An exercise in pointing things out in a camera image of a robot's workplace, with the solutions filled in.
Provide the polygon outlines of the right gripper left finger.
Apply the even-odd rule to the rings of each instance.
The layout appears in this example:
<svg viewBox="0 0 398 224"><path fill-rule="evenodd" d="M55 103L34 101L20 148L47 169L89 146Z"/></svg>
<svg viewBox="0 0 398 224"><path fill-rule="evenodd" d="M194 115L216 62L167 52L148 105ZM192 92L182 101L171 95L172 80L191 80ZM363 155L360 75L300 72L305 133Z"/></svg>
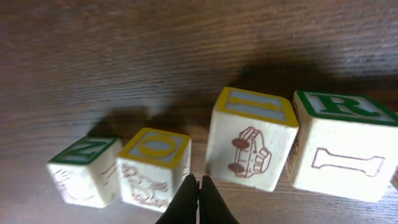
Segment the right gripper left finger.
<svg viewBox="0 0 398 224"><path fill-rule="evenodd" d="M198 194L199 181L193 174L188 174L155 224L196 224Z"/></svg>

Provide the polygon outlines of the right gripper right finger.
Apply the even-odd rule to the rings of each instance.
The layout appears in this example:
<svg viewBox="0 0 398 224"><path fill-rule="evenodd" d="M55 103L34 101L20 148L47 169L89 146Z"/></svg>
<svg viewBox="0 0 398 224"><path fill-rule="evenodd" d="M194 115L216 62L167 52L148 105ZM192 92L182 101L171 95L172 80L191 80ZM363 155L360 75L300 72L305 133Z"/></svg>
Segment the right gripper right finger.
<svg viewBox="0 0 398 224"><path fill-rule="evenodd" d="M198 199L200 224L239 224L208 175L202 177Z"/></svg>

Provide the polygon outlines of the block with C red side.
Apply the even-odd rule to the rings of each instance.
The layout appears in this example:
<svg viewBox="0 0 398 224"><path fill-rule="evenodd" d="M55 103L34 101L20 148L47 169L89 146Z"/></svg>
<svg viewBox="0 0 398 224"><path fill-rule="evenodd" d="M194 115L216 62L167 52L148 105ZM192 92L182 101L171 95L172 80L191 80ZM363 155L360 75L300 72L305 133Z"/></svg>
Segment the block with C red side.
<svg viewBox="0 0 398 224"><path fill-rule="evenodd" d="M191 151L188 135L142 128L117 156L122 201L165 212L190 173Z"/></svg>

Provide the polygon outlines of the block with car picture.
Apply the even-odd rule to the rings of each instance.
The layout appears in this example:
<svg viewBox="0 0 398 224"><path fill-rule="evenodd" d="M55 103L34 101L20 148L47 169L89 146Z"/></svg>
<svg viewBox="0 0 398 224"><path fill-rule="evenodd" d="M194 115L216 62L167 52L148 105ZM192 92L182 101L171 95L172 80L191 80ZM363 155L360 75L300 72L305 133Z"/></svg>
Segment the block with car picture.
<svg viewBox="0 0 398 224"><path fill-rule="evenodd" d="M227 86L213 107L205 172L271 192L298 130L289 100Z"/></svg>

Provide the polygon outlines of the block with green side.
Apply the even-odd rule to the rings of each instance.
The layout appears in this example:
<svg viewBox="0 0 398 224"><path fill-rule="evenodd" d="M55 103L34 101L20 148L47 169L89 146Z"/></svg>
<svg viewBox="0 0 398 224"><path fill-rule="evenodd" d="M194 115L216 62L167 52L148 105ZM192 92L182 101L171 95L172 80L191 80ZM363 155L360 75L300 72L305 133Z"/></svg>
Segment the block with green side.
<svg viewBox="0 0 398 224"><path fill-rule="evenodd" d="M119 198L119 138L85 136L47 162L65 203L104 208Z"/></svg>

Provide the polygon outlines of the block with red X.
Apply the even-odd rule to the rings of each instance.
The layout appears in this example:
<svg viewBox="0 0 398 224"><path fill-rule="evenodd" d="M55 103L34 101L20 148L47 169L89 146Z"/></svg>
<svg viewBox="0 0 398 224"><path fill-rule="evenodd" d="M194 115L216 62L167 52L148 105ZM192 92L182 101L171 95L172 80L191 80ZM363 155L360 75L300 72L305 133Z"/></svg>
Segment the block with red X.
<svg viewBox="0 0 398 224"><path fill-rule="evenodd" d="M392 176L391 184L396 190L398 190L398 167L396 167L396 171Z"/></svg>

